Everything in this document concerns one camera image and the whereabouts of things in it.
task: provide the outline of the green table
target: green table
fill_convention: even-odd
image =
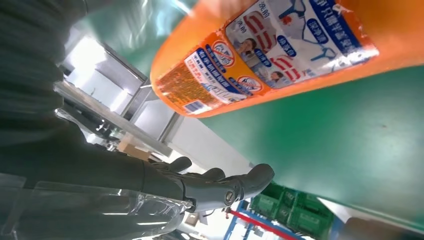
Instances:
[[[179,1],[192,7],[195,0]],[[145,75],[184,16],[168,0],[120,0],[85,20]],[[424,231],[424,67],[307,92],[202,122],[281,185]]]

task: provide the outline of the white wall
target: white wall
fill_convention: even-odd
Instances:
[[[117,114],[121,114],[131,100],[124,89],[95,69],[76,68],[66,80],[108,108],[118,104],[114,107]]]
[[[326,199],[318,198],[322,204],[324,204],[334,215],[336,215],[343,223],[346,223],[350,218],[359,218],[363,220],[377,221],[393,225],[402,229],[408,229],[412,232],[416,232],[424,235],[424,231],[391,221],[389,219],[370,214],[364,211],[356,210],[351,207],[347,207]]]
[[[159,99],[144,102],[139,111],[141,113],[134,124],[155,139],[159,139],[174,114],[174,111]]]
[[[166,140],[168,146],[191,158],[200,168],[220,168],[226,176],[246,174],[249,162],[200,120],[184,117]]]

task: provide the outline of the orange bottle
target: orange bottle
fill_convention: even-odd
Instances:
[[[200,0],[158,51],[156,94],[209,117],[424,62],[422,0]]]

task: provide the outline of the transparent plastic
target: transparent plastic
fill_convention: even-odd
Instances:
[[[141,239],[173,231],[191,207],[126,189],[55,182],[26,189],[22,183],[0,182],[2,240]]]
[[[197,0],[116,0],[81,22],[144,75],[162,43]]]

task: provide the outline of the green crate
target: green crate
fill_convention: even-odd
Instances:
[[[275,216],[275,220],[282,225],[286,225],[289,220],[290,213],[292,212],[291,207],[287,207],[284,204],[280,204],[277,214]]]
[[[284,190],[281,203],[284,204],[286,207],[291,208],[295,204],[296,197],[297,197],[296,190],[286,188]]]
[[[259,194],[253,198],[250,208],[260,215],[275,219],[280,205],[280,199]]]
[[[286,188],[283,186],[271,183],[261,192],[261,194],[271,197],[273,199],[280,200],[284,194],[285,189]]]
[[[318,215],[303,208],[293,208],[287,226],[295,232],[308,235],[316,240],[327,240],[334,215]]]
[[[327,216],[332,213],[328,208],[318,200],[318,198],[312,194],[299,193],[297,195],[296,207],[306,209],[318,215]]]

